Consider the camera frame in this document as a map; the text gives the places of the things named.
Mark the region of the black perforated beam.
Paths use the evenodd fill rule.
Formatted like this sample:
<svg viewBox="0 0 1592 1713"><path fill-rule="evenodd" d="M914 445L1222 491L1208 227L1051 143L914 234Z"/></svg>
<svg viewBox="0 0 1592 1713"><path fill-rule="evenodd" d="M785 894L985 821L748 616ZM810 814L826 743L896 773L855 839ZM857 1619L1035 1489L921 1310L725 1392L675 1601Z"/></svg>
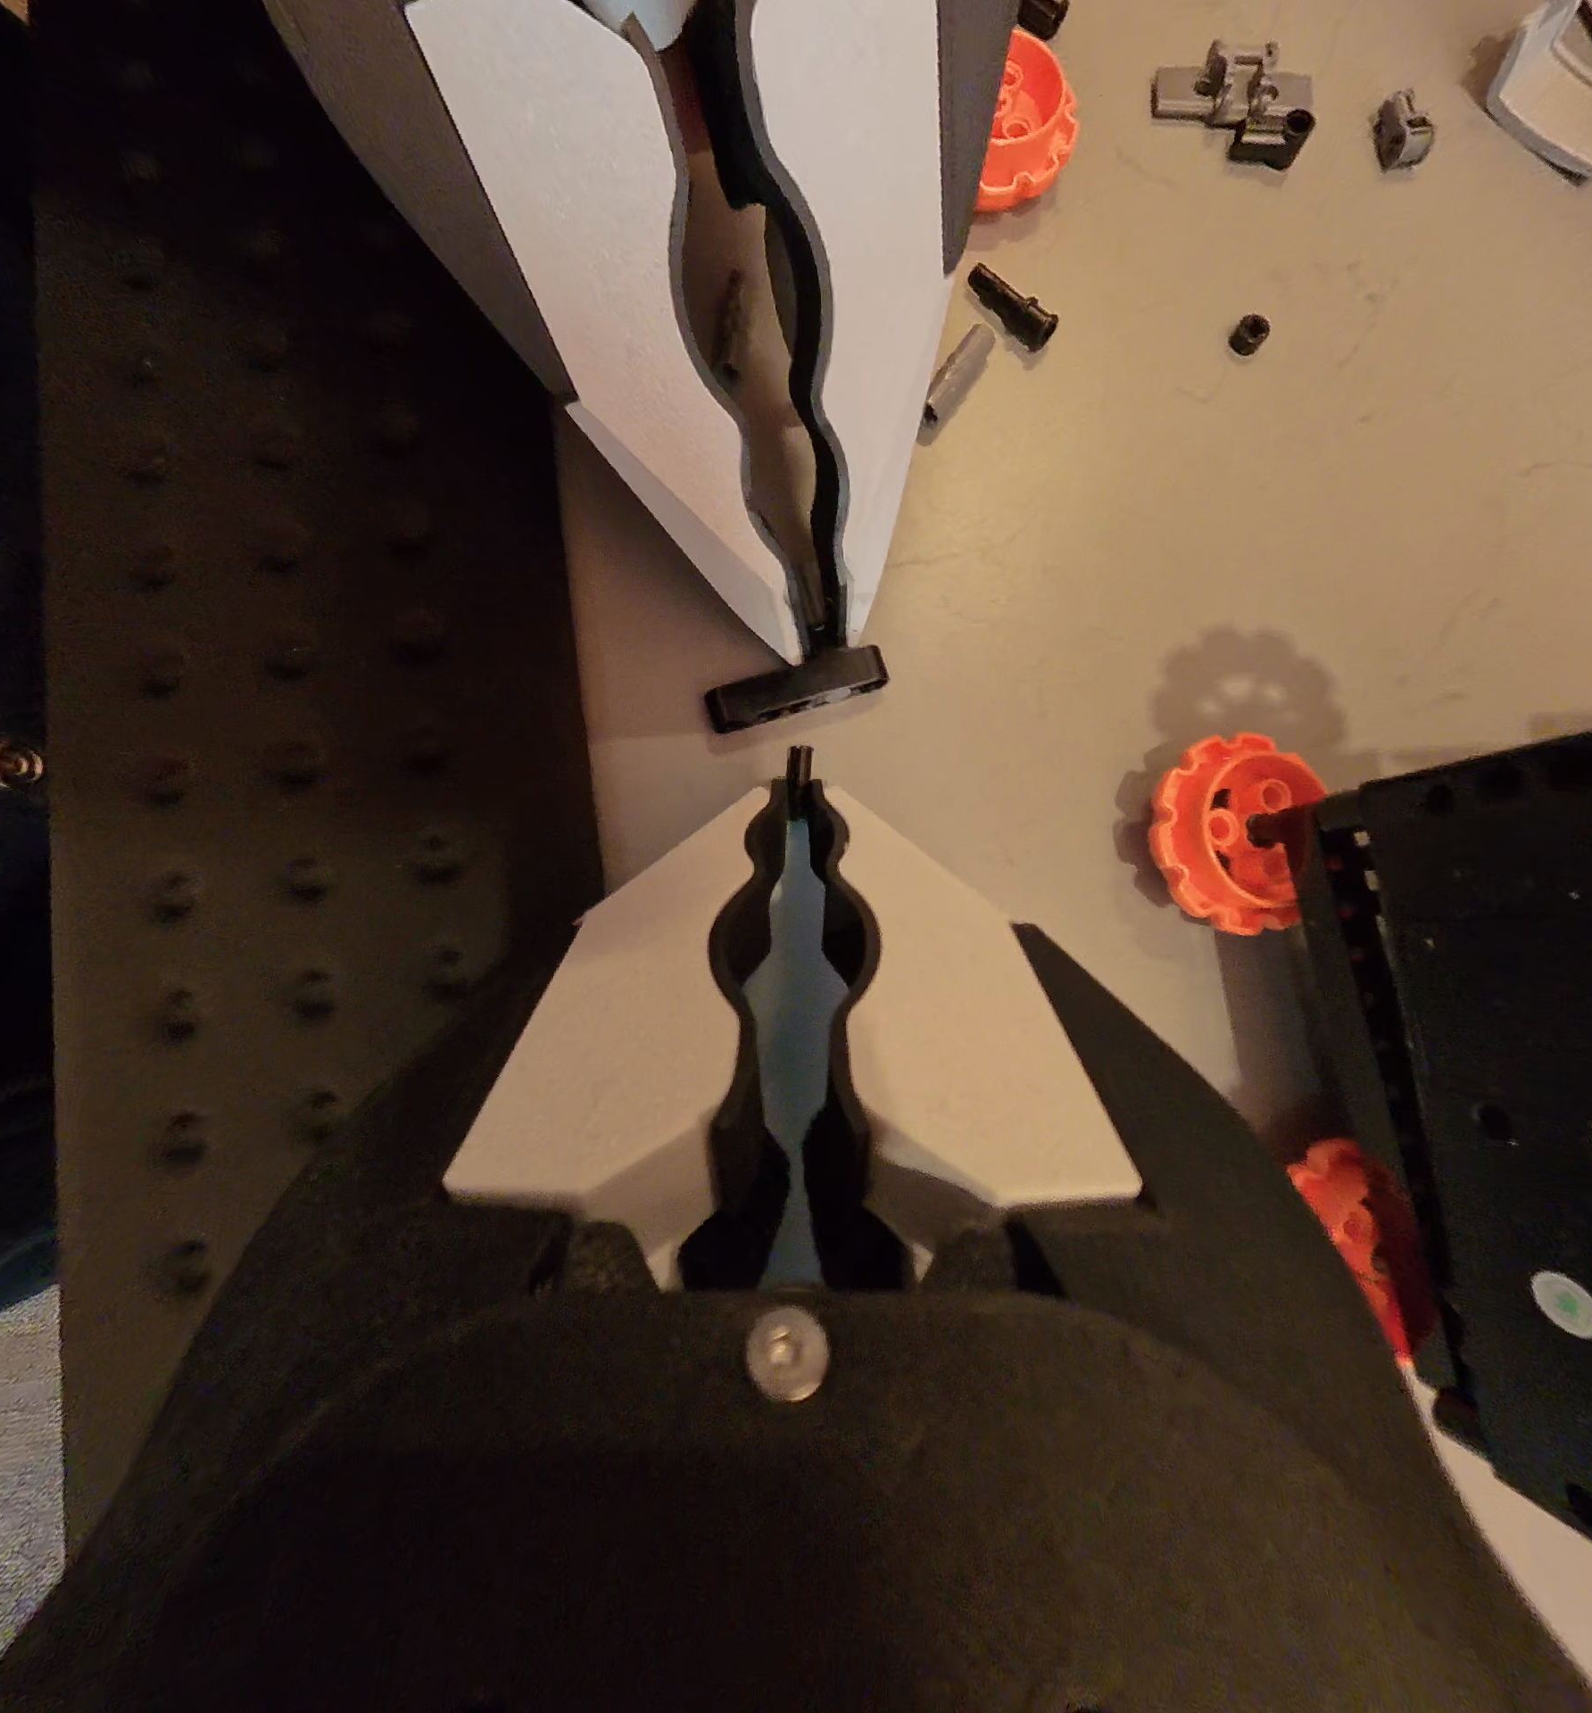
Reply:
<svg viewBox="0 0 1592 1713"><path fill-rule="evenodd" d="M723 737L869 696L887 684L889 668L876 646L823 648L799 662L708 689L703 711Z"/></svg>

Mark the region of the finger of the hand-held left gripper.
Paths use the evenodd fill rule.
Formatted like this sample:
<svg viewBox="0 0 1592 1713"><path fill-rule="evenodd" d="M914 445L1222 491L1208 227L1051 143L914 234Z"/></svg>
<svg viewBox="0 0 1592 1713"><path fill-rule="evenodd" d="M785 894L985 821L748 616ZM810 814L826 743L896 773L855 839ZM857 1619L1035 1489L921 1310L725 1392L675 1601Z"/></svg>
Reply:
<svg viewBox="0 0 1592 1713"><path fill-rule="evenodd" d="M862 641L985 165L1012 2L717 6L725 190L783 257L821 646Z"/></svg>
<svg viewBox="0 0 1592 1713"><path fill-rule="evenodd" d="M393 209L742 625L803 657L791 568L750 507L742 418L683 305L691 179L633 11L264 11Z"/></svg>

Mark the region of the building kit robot model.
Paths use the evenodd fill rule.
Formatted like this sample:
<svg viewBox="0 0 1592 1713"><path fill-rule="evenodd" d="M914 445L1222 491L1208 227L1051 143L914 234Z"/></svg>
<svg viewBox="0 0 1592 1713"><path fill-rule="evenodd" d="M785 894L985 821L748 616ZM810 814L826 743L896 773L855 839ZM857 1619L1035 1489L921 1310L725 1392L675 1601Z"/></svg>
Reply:
<svg viewBox="0 0 1592 1713"><path fill-rule="evenodd" d="M1299 932L1363 1166L1296 1178L1438 1426L1592 1544L1592 730L1333 793L1205 737L1148 846L1187 918Z"/></svg>

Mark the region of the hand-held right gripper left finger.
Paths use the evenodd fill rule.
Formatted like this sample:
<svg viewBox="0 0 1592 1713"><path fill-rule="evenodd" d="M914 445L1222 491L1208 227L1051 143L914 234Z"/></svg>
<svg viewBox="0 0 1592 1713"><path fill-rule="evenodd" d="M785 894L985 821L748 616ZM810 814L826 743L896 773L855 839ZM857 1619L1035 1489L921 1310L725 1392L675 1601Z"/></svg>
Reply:
<svg viewBox="0 0 1592 1713"><path fill-rule="evenodd" d="M676 1255L716 1212L708 1132L733 1082L741 1019L708 937L751 882L755 785L576 926L444 1173L464 1205L616 1224Z"/></svg>

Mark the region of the scattered small connector pins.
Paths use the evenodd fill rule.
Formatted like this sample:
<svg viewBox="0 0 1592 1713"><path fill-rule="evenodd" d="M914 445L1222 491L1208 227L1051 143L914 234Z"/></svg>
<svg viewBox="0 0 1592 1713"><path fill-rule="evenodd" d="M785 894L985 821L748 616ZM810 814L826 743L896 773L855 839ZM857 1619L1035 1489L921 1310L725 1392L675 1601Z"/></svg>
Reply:
<svg viewBox="0 0 1592 1713"><path fill-rule="evenodd" d="M1271 334L1271 320L1260 313L1244 314L1228 334L1228 350L1242 359L1258 354ZM955 413L976 384L998 348L996 334L974 325L935 370L923 400L921 427L935 430Z"/></svg>

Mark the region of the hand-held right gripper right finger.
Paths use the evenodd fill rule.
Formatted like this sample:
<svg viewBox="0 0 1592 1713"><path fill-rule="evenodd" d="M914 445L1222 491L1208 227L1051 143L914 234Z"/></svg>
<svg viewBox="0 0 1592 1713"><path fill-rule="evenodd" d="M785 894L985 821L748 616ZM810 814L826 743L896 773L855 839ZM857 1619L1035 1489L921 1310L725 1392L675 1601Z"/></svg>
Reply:
<svg viewBox="0 0 1592 1713"><path fill-rule="evenodd" d="M907 1251L1128 1207L1144 1180L1015 925L848 791L808 789L842 1198Z"/></svg>

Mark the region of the small orange gear wheel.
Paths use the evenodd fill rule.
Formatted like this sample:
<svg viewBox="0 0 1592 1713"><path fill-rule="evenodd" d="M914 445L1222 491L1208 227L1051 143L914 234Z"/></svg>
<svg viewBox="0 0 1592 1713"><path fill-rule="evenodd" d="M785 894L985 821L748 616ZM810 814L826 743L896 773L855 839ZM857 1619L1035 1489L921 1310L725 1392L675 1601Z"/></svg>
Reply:
<svg viewBox="0 0 1592 1713"><path fill-rule="evenodd" d="M1008 41L974 213L1008 211L1046 195L1076 147L1078 98L1048 43L1015 27Z"/></svg>

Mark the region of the grey panel piece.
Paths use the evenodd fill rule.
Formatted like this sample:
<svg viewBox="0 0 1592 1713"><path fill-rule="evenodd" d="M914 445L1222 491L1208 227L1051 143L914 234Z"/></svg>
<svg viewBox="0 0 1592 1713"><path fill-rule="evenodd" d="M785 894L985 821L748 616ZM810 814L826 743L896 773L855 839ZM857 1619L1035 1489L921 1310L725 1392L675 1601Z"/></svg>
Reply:
<svg viewBox="0 0 1592 1713"><path fill-rule="evenodd" d="M1492 75L1485 109L1538 161L1592 182L1592 2L1531 11Z"/></svg>

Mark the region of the dark perforated tray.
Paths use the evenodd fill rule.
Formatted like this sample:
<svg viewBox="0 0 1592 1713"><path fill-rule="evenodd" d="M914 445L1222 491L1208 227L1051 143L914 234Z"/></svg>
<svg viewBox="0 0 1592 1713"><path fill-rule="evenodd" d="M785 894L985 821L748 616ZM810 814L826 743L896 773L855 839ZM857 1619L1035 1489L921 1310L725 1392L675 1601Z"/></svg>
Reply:
<svg viewBox="0 0 1592 1713"><path fill-rule="evenodd" d="M32 4L66 1549L601 862L546 389L262 4Z"/></svg>

